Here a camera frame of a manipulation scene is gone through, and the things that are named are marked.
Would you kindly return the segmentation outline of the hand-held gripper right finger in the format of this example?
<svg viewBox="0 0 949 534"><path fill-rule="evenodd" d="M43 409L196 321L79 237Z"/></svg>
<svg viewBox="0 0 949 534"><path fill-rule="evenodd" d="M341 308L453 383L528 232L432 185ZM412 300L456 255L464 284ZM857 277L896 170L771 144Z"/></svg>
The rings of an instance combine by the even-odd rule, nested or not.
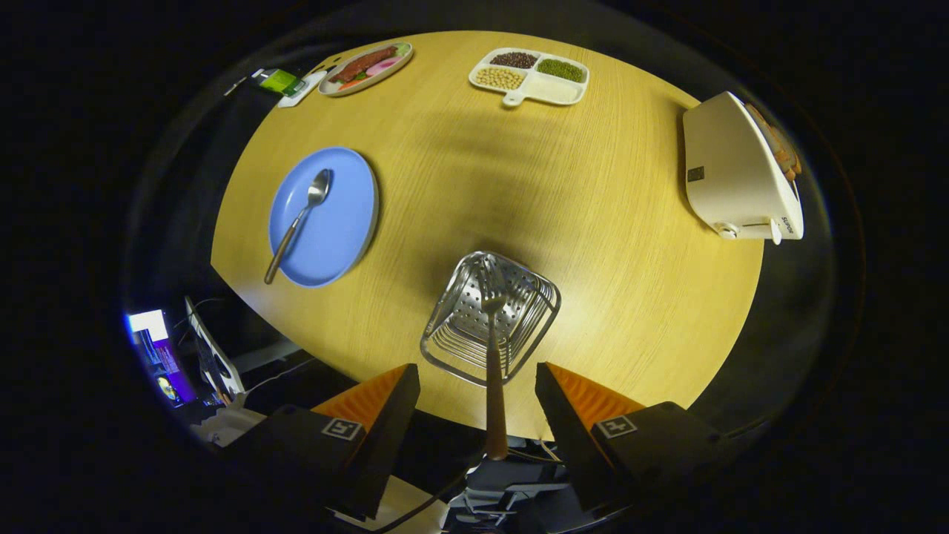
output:
<svg viewBox="0 0 949 534"><path fill-rule="evenodd" d="M537 365L535 394L580 507L598 516L668 506L742 451L677 403L645 406L553 363Z"/></svg>

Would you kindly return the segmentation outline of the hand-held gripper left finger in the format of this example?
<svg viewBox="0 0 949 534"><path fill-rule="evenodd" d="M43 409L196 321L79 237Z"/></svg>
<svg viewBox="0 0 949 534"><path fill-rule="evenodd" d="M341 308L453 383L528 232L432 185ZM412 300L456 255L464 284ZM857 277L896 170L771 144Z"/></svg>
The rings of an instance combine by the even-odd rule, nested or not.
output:
<svg viewBox="0 0 949 534"><path fill-rule="evenodd" d="M406 363L311 408L281 406L245 434L245 460L282 497L373 519L418 396Z"/></svg>

